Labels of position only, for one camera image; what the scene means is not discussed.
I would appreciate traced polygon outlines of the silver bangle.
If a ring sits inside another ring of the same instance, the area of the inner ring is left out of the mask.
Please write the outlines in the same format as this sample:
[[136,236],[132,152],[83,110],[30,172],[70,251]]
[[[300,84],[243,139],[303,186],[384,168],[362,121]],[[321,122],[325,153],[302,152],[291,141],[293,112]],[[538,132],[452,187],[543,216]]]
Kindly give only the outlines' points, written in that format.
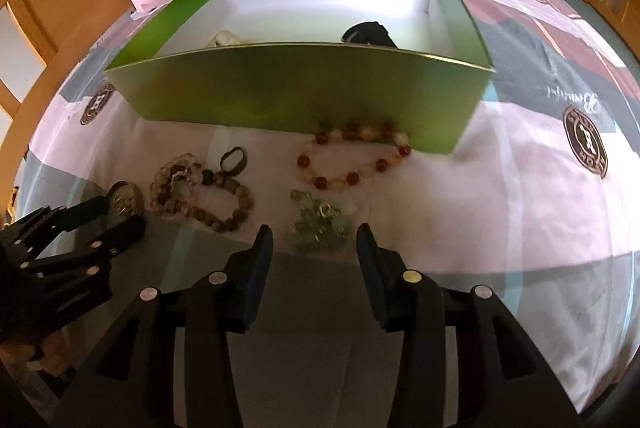
[[131,182],[118,181],[107,193],[107,212],[104,226],[111,229],[133,216],[144,215],[144,200],[140,190]]

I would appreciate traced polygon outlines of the small gold jewelry piece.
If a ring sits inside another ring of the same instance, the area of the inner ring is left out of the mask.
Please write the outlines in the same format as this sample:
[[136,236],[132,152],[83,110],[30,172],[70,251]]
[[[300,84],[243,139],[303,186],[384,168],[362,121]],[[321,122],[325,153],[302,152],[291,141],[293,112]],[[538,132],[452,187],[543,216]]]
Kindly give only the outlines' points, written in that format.
[[232,47],[242,44],[243,41],[235,36],[233,32],[229,32],[227,29],[223,29],[217,32],[215,36],[208,42],[209,47]]

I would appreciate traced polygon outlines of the black rectangular case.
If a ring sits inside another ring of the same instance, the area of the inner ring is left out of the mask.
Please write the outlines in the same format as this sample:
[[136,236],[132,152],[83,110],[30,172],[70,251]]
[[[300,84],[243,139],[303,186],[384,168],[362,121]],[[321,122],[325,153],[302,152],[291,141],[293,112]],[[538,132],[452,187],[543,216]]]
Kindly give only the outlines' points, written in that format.
[[368,46],[397,48],[387,29],[379,22],[361,22],[344,32],[344,44],[367,44]]

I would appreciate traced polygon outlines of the patterned bed sheet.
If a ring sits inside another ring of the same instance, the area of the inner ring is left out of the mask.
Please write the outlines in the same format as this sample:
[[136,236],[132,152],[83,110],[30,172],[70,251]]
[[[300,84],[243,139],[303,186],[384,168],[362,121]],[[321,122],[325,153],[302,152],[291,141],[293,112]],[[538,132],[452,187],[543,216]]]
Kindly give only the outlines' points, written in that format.
[[[585,408],[639,347],[639,62],[582,0],[463,0],[495,71],[454,150],[414,153],[360,188],[326,193],[350,226],[439,284],[497,292],[576,408]],[[148,214],[145,240],[115,263],[114,297],[70,329],[84,356],[135,290],[188,286],[270,226],[276,253],[258,320],[231,343],[245,421],[381,426],[400,337],[373,321],[356,248],[300,252],[288,132],[151,122],[113,93],[103,67],[134,23],[119,20],[68,76],[22,167],[17,211],[75,205],[127,180],[148,192],[161,166],[192,154],[207,166],[247,150],[254,206],[239,231]]]

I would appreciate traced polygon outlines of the green cardboard box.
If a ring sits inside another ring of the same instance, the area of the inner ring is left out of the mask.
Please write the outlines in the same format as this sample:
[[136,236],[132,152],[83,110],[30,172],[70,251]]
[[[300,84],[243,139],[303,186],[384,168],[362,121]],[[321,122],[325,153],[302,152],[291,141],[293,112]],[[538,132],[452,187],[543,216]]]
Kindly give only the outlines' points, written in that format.
[[[344,44],[379,22],[397,48]],[[223,29],[243,43],[209,47]],[[390,125],[450,153],[494,72],[462,0],[171,0],[106,68],[143,118],[313,133]]]

